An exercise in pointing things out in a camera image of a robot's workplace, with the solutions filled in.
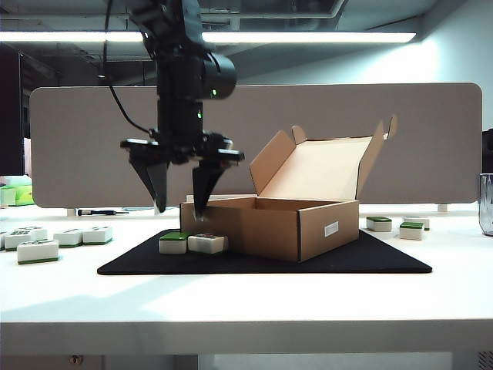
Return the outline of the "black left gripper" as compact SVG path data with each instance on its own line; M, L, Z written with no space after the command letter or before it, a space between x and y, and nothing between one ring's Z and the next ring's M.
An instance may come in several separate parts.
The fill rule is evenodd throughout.
M158 126L149 132L152 140L126 139L120 147L129 153L129 162L149 191L157 210L167 204L167 170L169 163L199 163L193 169L193 202L197 220L203 213L227 164L245 159L233 141L220 134L203 130L201 103L175 102L166 106L158 102Z

